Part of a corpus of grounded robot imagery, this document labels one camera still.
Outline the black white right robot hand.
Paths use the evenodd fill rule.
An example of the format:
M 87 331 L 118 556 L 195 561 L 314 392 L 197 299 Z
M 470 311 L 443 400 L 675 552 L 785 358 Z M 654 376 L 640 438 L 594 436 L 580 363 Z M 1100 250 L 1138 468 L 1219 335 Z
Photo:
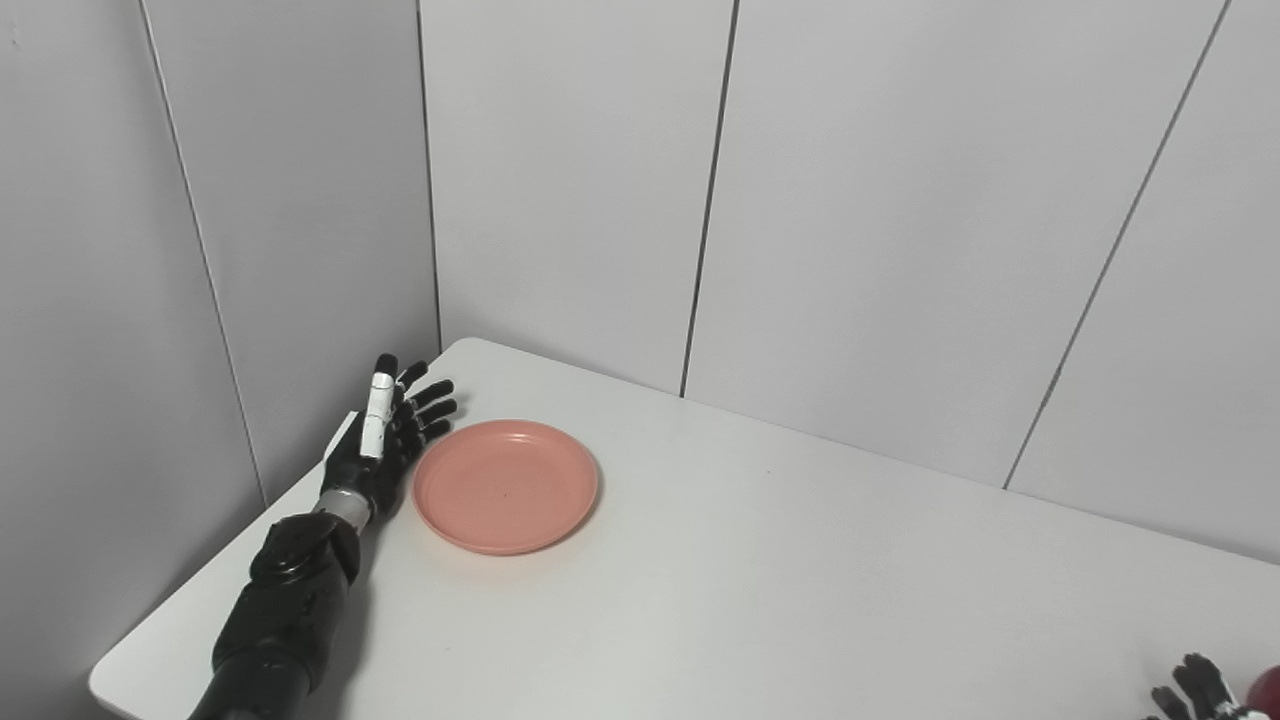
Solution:
M 1202 653 L 1185 653 L 1171 678 L 1176 687 L 1151 689 L 1161 715 L 1148 719 L 1271 719 L 1262 708 L 1238 700 L 1219 666 Z

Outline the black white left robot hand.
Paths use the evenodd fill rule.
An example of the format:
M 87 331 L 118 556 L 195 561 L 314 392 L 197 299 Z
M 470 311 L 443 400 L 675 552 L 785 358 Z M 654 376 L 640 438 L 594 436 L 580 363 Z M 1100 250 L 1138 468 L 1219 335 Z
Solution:
M 451 430 L 451 418 L 460 409 L 449 379 L 413 389 L 428 369 L 424 360 L 401 370 L 396 355 L 378 357 L 365 410 L 324 460 L 316 511 L 360 533 L 396 506 L 404 474 L 430 443 Z

